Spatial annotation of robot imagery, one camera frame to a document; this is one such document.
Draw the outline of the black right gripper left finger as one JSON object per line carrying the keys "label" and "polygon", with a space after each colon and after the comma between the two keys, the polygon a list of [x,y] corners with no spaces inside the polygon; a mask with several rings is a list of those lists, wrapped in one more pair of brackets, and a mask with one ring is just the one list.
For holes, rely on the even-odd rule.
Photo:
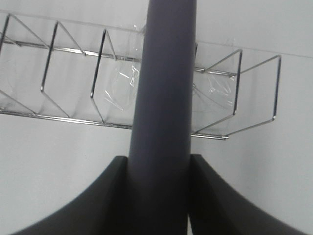
{"label": "black right gripper left finger", "polygon": [[116,156],[82,193],[15,235],[111,235],[123,191],[127,157]]}

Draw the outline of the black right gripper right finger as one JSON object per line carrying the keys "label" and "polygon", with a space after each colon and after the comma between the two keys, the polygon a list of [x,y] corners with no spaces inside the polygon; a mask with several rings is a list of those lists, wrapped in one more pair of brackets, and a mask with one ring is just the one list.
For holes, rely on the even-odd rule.
{"label": "black right gripper right finger", "polygon": [[190,157],[189,208],[195,235],[301,235],[231,187],[199,154]]}

